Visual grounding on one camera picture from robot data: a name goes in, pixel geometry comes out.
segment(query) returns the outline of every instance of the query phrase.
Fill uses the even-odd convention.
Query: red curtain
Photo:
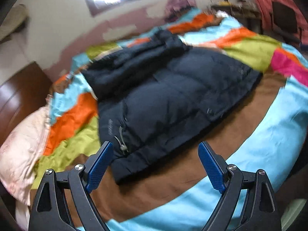
[[[272,1],[278,1],[283,3],[286,6],[292,8],[296,13],[296,20],[299,27],[303,28],[302,33],[302,42],[307,44],[308,43],[308,24],[302,15],[299,8],[293,2],[293,0],[256,0],[257,5],[261,11],[262,16],[262,25],[264,29],[271,29],[271,19],[270,19],[270,12],[272,11]]]

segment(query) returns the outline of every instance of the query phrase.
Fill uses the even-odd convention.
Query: folded jacket
[[[261,73],[167,30],[82,71],[98,98],[101,143],[114,144],[117,183],[144,170],[228,112]]]

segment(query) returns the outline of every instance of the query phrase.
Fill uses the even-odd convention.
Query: metal bolt
[[[47,175],[50,175],[52,173],[52,169],[51,168],[49,168],[49,169],[47,169],[46,171],[45,171],[45,174],[47,174]]]
[[[263,169],[260,169],[260,170],[259,170],[259,174],[262,175],[262,176],[264,176],[264,175],[265,175],[265,171],[264,171]]]
[[[81,170],[81,169],[83,169],[83,165],[82,164],[77,164],[76,166],[75,166],[75,169],[76,170]]]
[[[237,169],[237,167],[236,167],[234,164],[228,165],[228,168],[229,168],[230,170],[232,170],[232,171],[234,171],[234,170]]]

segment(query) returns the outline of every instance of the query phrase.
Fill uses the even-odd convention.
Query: dark puffer jacket
[[[98,97],[100,141],[114,144],[116,182],[210,130],[261,76],[168,31],[105,56],[83,75]]]

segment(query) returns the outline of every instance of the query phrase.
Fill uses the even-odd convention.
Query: black chair
[[[273,13],[271,16],[271,24],[273,32],[281,35],[286,43],[295,42],[301,43],[302,28],[297,26],[295,11],[290,7],[280,3],[272,2]]]

